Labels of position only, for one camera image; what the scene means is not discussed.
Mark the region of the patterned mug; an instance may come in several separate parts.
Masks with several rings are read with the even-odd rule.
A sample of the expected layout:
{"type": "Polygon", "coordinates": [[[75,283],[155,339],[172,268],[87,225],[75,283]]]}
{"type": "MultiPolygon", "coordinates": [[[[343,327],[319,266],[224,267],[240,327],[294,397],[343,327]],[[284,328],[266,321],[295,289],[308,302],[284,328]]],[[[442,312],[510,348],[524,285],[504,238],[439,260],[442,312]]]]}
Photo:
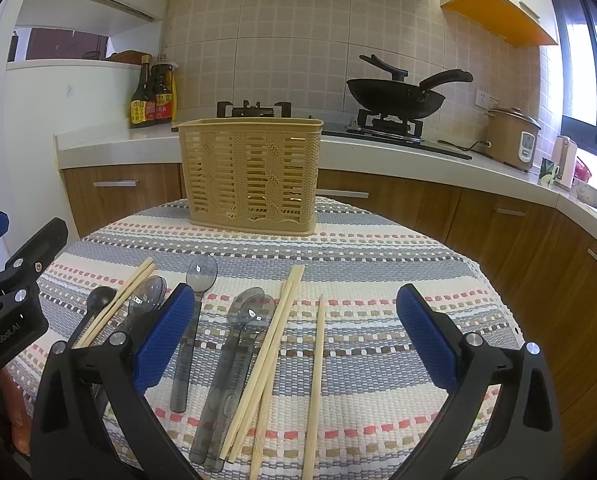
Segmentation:
{"type": "Polygon", "coordinates": [[[544,188],[549,188],[555,182],[559,169],[560,166],[556,162],[544,157],[541,160],[538,184],[544,188]]]}

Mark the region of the dark soy sauce bottle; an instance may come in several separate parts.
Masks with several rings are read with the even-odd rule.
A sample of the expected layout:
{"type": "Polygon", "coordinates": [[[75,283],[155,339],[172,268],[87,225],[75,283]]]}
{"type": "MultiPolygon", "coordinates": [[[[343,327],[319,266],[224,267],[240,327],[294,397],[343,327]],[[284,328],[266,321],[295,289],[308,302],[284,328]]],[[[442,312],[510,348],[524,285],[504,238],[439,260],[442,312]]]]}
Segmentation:
{"type": "Polygon", "coordinates": [[[130,100],[130,127],[152,126],[155,122],[156,98],[150,79],[151,55],[141,58],[140,77],[130,100]]]}

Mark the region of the dark framed window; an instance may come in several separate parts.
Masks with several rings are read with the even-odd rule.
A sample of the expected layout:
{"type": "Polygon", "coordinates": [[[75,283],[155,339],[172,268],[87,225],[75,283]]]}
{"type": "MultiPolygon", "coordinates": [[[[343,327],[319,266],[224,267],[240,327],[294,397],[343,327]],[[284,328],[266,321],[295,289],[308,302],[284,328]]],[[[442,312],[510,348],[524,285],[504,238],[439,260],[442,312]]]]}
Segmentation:
{"type": "Polygon", "coordinates": [[[562,131],[597,156],[597,4],[552,0],[563,60],[562,131]]]}

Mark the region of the black wok with lid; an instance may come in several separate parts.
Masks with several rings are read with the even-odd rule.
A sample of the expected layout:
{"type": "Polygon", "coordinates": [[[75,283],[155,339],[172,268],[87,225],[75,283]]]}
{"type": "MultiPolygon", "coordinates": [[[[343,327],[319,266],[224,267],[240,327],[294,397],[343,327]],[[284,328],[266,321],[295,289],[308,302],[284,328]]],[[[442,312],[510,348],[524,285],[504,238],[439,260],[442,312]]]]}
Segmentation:
{"type": "Polygon", "coordinates": [[[412,122],[433,115],[440,109],[445,97],[435,88],[451,82],[470,84],[473,75],[466,70],[444,70],[423,79],[420,84],[407,84],[406,70],[388,64],[375,54],[361,54],[359,58],[389,73],[389,79],[355,78],[347,80],[353,98],[368,112],[382,116],[396,116],[403,122],[412,122]]]}

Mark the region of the white electric kettle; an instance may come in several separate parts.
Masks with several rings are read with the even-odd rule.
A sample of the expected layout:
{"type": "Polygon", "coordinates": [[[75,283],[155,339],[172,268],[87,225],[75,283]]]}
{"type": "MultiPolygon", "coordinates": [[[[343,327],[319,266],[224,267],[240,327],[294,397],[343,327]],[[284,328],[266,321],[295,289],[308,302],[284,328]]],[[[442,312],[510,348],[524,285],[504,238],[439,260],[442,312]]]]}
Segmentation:
{"type": "Polygon", "coordinates": [[[557,173],[554,183],[561,188],[571,189],[574,181],[578,146],[569,136],[558,136],[554,143],[552,160],[557,173]]]}

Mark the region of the wooden base cabinets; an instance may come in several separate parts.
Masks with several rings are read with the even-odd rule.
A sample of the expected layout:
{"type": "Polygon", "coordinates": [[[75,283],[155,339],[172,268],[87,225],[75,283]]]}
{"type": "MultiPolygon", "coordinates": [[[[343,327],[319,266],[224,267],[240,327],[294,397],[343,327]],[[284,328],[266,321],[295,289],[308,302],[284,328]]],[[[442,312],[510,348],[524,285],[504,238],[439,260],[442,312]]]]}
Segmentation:
{"type": "Polygon", "coordinates": [[[360,185],[385,209],[354,206],[434,238],[476,262],[511,311],[523,341],[541,345],[555,385],[564,460],[597,438],[597,238],[555,207],[390,177],[322,171],[323,184],[360,185]]]}

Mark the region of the brown rice cooker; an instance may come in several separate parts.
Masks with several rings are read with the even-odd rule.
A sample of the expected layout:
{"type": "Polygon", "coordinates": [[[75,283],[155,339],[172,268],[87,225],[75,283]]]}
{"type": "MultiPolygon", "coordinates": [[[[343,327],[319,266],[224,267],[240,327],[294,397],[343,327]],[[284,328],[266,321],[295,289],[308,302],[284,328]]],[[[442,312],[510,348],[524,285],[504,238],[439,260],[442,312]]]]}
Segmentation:
{"type": "Polygon", "coordinates": [[[522,171],[529,171],[541,130],[536,119],[516,107],[494,107],[488,111],[485,154],[522,171]]]}

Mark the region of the black plastic spoon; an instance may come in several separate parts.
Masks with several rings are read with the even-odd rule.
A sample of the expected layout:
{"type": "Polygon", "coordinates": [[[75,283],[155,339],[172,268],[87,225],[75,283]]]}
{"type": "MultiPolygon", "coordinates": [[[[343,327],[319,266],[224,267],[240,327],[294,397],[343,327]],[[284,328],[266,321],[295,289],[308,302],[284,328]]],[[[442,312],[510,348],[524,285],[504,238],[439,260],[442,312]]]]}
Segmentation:
{"type": "Polygon", "coordinates": [[[70,339],[67,341],[67,345],[70,348],[76,344],[88,324],[101,313],[101,311],[114,299],[115,295],[116,289],[110,286],[99,286],[90,292],[86,301],[86,313],[71,334],[70,339]]]}

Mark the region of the striped woven table mat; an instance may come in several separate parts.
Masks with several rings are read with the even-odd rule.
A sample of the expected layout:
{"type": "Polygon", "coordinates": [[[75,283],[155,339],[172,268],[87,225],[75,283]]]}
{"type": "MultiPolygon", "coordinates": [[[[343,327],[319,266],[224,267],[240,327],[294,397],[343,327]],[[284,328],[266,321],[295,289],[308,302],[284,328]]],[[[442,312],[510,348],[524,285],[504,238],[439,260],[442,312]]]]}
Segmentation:
{"type": "Polygon", "coordinates": [[[187,202],[177,200],[82,237],[39,279],[48,330],[8,365],[25,401],[35,401],[48,351],[71,336],[92,289],[122,284],[146,260],[175,287],[195,256],[210,255],[218,272],[202,300],[186,410],[170,409],[171,370],[146,393],[169,437],[188,454],[227,341],[234,298],[251,287],[277,297],[292,267],[302,266],[280,342],[260,477],[301,475],[317,334],[324,337],[324,353],[315,476],[389,477],[446,400],[399,321],[399,288],[414,285],[434,310],[493,346],[519,348],[523,335],[473,260],[335,200],[319,198],[315,213],[317,225],[309,236],[258,235],[195,226],[187,202]]]}

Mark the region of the white wall socket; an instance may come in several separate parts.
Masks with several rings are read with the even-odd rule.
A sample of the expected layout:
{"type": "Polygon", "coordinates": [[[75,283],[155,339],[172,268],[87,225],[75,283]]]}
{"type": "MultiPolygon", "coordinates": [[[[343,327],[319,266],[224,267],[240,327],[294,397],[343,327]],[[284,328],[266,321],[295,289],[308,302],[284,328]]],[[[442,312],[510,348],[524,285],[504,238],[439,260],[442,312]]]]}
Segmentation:
{"type": "Polygon", "coordinates": [[[475,105],[484,108],[484,110],[490,110],[498,106],[498,99],[484,90],[477,89],[475,92],[475,105]]]}

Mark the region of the smoky spoon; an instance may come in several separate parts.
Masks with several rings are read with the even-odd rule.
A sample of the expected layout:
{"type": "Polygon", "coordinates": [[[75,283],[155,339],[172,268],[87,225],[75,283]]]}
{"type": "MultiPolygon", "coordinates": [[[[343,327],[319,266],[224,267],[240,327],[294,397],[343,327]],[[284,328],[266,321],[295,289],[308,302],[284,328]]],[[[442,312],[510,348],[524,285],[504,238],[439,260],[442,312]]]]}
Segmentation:
{"type": "Polygon", "coordinates": [[[152,275],[143,280],[130,295],[126,316],[120,325],[114,327],[115,332],[129,334],[143,314],[157,309],[161,305],[166,287],[166,280],[159,275],[152,275]]]}

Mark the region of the wooden chopstick single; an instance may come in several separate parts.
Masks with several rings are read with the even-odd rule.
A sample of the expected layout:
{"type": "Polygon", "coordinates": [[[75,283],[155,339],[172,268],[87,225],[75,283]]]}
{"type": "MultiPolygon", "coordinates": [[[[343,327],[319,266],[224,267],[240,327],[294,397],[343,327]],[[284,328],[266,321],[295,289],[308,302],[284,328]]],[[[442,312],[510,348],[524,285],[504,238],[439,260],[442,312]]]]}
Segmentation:
{"type": "Polygon", "coordinates": [[[308,424],[306,430],[304,467],[301,478],[311,480],[315,469],[315,451],[317,451],[319,408],[321,401],[321,382],[324,351],[325,304],[324,296],[318,301],[317,328],[315,329],[315,350],[313,350],[313,367],[308,424]]]}

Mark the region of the black gas stove top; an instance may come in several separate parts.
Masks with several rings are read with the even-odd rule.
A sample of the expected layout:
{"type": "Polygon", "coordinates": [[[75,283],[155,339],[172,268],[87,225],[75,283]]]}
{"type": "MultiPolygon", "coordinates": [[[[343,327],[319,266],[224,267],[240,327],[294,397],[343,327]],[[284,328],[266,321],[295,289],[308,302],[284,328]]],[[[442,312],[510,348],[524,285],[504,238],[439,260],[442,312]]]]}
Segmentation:
{"type": "MultiPolygon", "coordinates": [[[[216,116],[218,118],[290,118],[292,116],[292,104],[281,101],[274,103],[274,105],[263,106],[259,102],[251,104],[248,100],[244,100],[242,104],[238,105],[230,101],[218,101],[216,116]]],[[[413,148],[413,150],[422,150],[461,160],[472,159],[472,156],[467,151],[451,148],[447,142],[443,143],[424,139],[422,136],[422,122],[408,122],[408,124],[403,124],[402,122],[387,120],[387,125],[392,125],[393,128],[391,128],[391,131],[385,131],[374,128],[374,125],[379,122],[379,118],[371,116],[371,119],[370,127],[358,126],[356,122],[353,122],[351,126],[326,122],[322,133],[325,136],[336,136],[337,138],[364,140],[401,146],[402,148],[413,148]]]]}

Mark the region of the clear grey plastic spoon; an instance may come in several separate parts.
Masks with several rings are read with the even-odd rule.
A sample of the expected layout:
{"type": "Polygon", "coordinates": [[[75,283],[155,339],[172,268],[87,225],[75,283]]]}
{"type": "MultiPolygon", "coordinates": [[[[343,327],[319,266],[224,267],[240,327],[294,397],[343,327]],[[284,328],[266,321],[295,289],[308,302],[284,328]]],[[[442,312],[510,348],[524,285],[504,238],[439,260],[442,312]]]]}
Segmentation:
{"type": "Polygon", "coordinates": [[[202,299],[215,284],[218,264],[211,255],[194,255],[187,270],[186,283],[193,292],[191,320],[181,337],[175,363],[175,374],[170,393],[170,411],[182,414],[187,409],[188,392],[191,376],[191,364],[195,345],[196,331],[202,309],[202,299]]]}

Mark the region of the red label sauce bottle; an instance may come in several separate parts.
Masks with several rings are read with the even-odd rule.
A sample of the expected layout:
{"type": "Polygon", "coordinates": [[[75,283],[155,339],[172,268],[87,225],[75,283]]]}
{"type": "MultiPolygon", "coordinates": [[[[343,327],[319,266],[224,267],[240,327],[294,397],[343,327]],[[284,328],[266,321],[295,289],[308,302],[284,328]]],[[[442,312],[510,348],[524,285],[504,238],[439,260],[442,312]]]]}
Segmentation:
{"type": "Polygon", "coordinates": [[[153,90],[155,94],[155,122],[168,124],[175,119],[177,111],[177,89],[175,66],[165,61],[152,67],[153,90]]]}

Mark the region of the beige plastic utensil basket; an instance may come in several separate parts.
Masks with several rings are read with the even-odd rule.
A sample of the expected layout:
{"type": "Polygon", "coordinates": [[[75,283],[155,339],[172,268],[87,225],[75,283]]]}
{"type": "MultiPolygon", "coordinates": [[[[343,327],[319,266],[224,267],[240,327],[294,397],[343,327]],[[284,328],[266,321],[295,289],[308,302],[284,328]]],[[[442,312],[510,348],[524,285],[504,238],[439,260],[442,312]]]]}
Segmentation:
{"type": "Polygon", "coordinates": [[[208,118],[178,126],[191,222],[271,235],[315,231],[323,121],[208,118]]]}

